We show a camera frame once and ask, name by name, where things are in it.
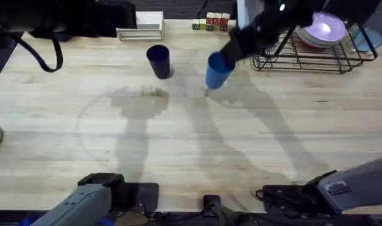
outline dish rack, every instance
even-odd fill
[[[341,42],[327,48],[313,48],[305,44],[297,35],[295,27],[279,37],[281,40],[274,47],[265,50],[261,55],[253,56],[253,66],[256,70],[299,70],[331,73],[351,72],[378,57],[367,33],[360,25],[351,26],[354,31],[347,30]],[[357,50],[354,36],[362,33],[370,52]]]

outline plate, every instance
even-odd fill
[[[341,19],[325,13],[314,13],[311,26],[304,27],[303,30],[313,38],[326,41],[338,42],[346,34],[346,27]]]

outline butcher block countertop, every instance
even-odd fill
[[[23,38],[53,65],[51,41]],[[146,59],[162,42],[74,38],[56,73],[17,46],[0,75],[0,210],[49,210],[83,177],[110,172],[158,183],[159,211],[197,211],[217,194],[233,210],[262,212],[253,194],[263,185],[382,157],[382,50],[344,75],[257,72],[240,61],[207,91],[207,57],[228,39],[166,20],[168,80]]]

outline plastic cup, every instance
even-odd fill
[[[208,89],[220,88],[235,67],[236,62],[226,65],[219,52],[212,53],[208,58],[206,70],[206,86],[208,86]]]
[[[159,79],[170,78],[170,52],[163,45],[154,45],[146,51],[146,57]]]

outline black cable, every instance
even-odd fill
[[[61,46],[60,46],[60,43],[58,42],[57,38],[55,37],[55,35],[50,35],[50,39],[53,41],[53,45],[54,45],[54,49],[55,49],[55,54],[56,54],[56,58],[57,58],[57,65],[55,68],[50,68],[47,63],[44,61],[44,59],[42,59],[42,57],[39,55],[39,53],[32,48],[32,46],[30,46],[27,42],[25,42],[24,40],[22,40],[21,37],[18,37],[18,36],[15,36],[15,35],[10,35],[10,37],[12,37],[12,39],[19,43],[23,48],[25,48],[26,50],[28,50],[36,59],[36,61],[39,63],[40,67],[46,71],[46,72],[56,72],[58,71],[62,66],[63,66],[63,52],[61,50]]]
[[[199,10],[199,12],[197,14],[198,18],[201,18],[200,14],[202,13],[202,10],[204,10],[206,8],[206,5],[208,5],[208,0],[205,0],[205,3],[202,5],[201,9]]]

